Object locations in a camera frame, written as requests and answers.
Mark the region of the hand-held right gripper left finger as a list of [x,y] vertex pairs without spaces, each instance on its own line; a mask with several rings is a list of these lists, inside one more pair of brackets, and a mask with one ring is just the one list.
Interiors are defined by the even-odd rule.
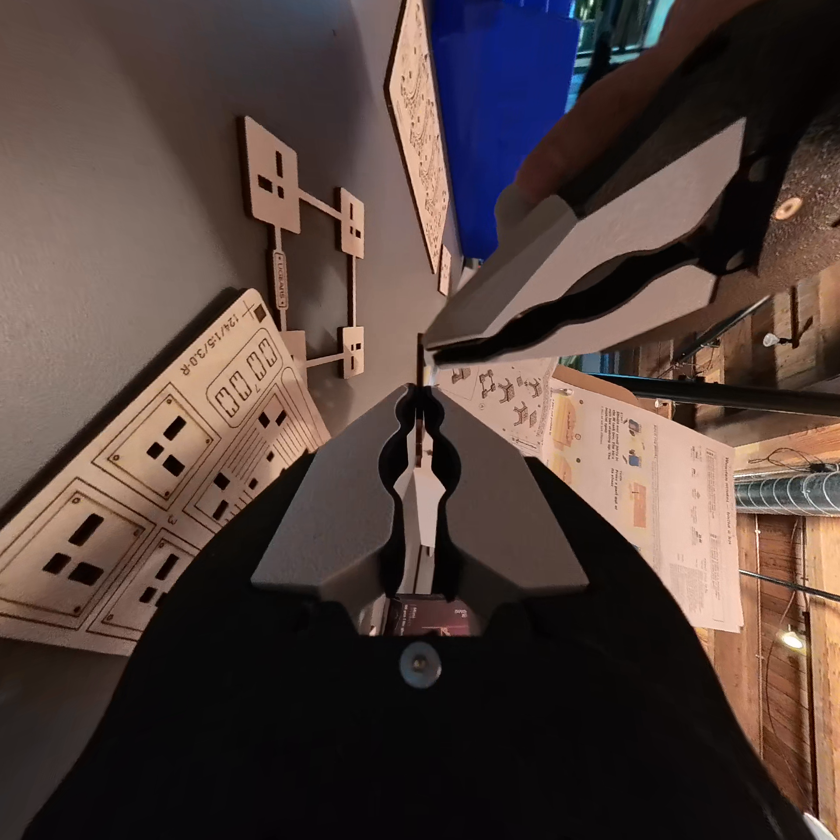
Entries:
[[417,387],[400,385],[313,456],[251,577],[260,630],[293,632],[324,604],[358,629],[401,583],[416,410]]

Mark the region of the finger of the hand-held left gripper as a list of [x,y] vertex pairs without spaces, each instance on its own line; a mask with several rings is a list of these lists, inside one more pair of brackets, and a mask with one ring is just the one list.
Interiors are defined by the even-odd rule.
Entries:
[[593,285],[540,303],[486,337],[429,341],[435,365],[471,365],[588,354],[662,326],[711,300],[718,275],[687,245],[618,258]]
[[593,285],[589,272],[606,273],[618,258],[690,247],[739,170],[746,122],[730,123],[587,217],[559,196],[543,200],[449,299],[424,348],[431,339],[486,337],[528,308]]

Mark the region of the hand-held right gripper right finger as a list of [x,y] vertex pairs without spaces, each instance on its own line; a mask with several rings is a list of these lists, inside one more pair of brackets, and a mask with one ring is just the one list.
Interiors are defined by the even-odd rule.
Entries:
[[530,463],[438,388],[427,388],[437,504],[433,592],[487,622],[501,606],[584,591],[588,577]]

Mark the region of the cross-shaped wooden piece diamond print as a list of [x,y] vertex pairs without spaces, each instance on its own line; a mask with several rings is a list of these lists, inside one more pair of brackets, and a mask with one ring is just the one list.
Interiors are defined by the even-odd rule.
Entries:
[[424,334],[420,332],[416,337],[416,435],[415,435],[415,467],[420,468],[424,457],[424,389],[426,386],[426,360],[424,351]]

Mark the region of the wooden puzzle sheet square cutout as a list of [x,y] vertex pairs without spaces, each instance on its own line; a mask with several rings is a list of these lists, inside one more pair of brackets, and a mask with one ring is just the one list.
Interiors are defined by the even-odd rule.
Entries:
[[213,536],[329,439],[257,290],[2,528],[1,635],[129,656]]

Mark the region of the wooden four-square frame piece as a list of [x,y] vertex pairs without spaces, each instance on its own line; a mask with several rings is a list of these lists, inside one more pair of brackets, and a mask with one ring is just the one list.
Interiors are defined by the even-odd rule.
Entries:
[[[364,372],[364,329],[358,323],[358,264],[365,251],[364,204],[342,187],[335,192],[334,206],[303,191],[299,184],[297,153],[250,117],[241,118],[238,126],[245,161],[245,205],[249,215],[268,228],[270,296],[279,328],[289,337],[292,358],[304,375],[312,368],[336,364],[344,380],[359,376]],[[340,350],[311,359],[308,358],[305,332],[287,328],[289,276],[281,242],[283,233],[301,233],[302,203],[333,220],[337,249],[344,255],[348,270],[349,324],[339,330]]]

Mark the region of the grey desk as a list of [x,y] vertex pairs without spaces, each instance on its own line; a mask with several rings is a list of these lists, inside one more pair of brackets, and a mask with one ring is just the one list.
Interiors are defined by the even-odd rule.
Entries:
[[[364,372],[297,364],[325,444],[417,381],[417,335],[446,299],[385,101],[400,5],[2,2],[3,502],[240,293],[258,291],[288,348],[268,228],[245,205],[243,117],[297,153],[303,191],[364,204]],[[349,299],[335,223],[302,203],[301,233],[281,242],[287,328],[309,359],[336,354]],[[274,831],[289,806],[266,802],[314,759],[258,781],[284,689],[254,665],[247,631],[266,630],[246,615],[261,607],[249,581],[321,446],[213,536],[131,656],[2,641],[2,838],[56,791],[33,837],[246,837],[258,816]]]

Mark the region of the person's left hand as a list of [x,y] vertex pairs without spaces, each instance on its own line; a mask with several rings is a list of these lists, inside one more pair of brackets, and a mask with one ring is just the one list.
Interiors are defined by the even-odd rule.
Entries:
[[584,91],[527,156],[515,180],[520,197],[539,204],[594,162],[706,37],[752,5],[754,1],[674,2],[657,44]]

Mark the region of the black metal pole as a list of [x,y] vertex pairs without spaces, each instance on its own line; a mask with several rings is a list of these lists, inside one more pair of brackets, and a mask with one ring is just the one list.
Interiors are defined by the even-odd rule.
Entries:
[[674,403],[721,406],[734,410],[839,417],[839,395],[823,392],[774,390],[698,380],[667,380],[620,374],[596,374],[637,397]]

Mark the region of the purple puzzle box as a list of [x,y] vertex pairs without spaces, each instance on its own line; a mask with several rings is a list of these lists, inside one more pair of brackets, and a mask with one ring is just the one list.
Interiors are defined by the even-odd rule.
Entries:
[[388,602],[384,636],[469,637],[480,632],[480,620],[460,600],[443,595],[398,594]]

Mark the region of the colour illustrated instruction sheet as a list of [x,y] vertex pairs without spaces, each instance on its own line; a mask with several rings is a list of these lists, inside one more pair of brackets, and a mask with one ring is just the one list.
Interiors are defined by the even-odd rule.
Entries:
[[542,462],[653,568],[695,628],[737,634],[734,451],[558,367]]

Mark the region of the blue plastic bin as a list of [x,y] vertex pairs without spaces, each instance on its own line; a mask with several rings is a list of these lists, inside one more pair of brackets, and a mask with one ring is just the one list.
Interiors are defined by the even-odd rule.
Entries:
[[495,205],[564,115],[581,25],[563,1],[437,1],[431,44],[462,254],[498,245]]

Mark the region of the wooden puzzle sheet arch parts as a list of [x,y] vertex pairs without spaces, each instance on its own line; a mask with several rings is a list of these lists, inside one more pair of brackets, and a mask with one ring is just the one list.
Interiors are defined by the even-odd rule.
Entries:
[[428,261],[436,272],[443,252],[450,190],[424,1],[401,2],[384,94]]

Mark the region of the silver ventilation duct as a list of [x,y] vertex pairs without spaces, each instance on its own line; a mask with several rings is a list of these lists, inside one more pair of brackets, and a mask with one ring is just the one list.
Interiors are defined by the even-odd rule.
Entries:
[[839,517],[839,473],[761,476],[736,481],[736,508],[757,515]]

